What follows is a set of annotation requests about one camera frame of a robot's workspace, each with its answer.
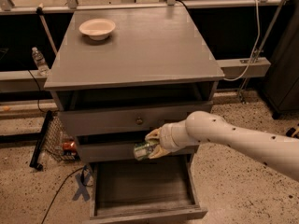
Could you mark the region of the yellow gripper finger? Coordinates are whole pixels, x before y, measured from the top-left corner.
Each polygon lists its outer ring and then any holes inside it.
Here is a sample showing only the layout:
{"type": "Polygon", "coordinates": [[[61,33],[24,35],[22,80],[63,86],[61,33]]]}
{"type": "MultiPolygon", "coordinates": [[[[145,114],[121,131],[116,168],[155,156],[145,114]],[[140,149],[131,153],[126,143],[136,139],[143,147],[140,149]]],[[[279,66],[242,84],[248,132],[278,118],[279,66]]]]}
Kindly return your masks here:
{"type": "Polygon", "coordinates": [[[159,140],[160,139],[160,128],[152,130],[145,136],[145,140],[159,140]]]}
{"type": "Polygon", "coordinates": [[[155,145],[151,148],[151,153],[149,154],[150,159],[158,159],[169,154],[169,151],[163,148],[161,145],[155,145]]]}

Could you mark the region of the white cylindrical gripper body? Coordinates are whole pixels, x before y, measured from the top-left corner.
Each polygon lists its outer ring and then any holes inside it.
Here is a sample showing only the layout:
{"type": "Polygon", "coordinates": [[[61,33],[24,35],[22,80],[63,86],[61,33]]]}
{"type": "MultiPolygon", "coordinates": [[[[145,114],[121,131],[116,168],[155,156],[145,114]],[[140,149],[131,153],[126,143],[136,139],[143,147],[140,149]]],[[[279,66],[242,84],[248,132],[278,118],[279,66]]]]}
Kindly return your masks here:
{"type": "Polygon", "coordinates": [[[170,152],[176,152],[191,144],[184,121],[166,123],[160,130],[159,140],[160,145],[170,152]]]}

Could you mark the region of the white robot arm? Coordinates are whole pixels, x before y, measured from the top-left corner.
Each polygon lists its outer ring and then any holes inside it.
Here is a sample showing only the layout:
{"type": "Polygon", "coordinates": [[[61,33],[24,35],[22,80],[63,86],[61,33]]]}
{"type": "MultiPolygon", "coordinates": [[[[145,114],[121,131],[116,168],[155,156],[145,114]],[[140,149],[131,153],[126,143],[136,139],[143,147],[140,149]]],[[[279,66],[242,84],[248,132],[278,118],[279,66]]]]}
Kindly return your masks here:
{"type": "Polygon", "coordinates": [[[299,180],[298,139],[237,127],[204,111],[192,112],[180,122],[166,123],[147,134],[145,139],[158,141],[149,155],[151,159],[210,142],[230,147],[293,180],[299,180]]]}

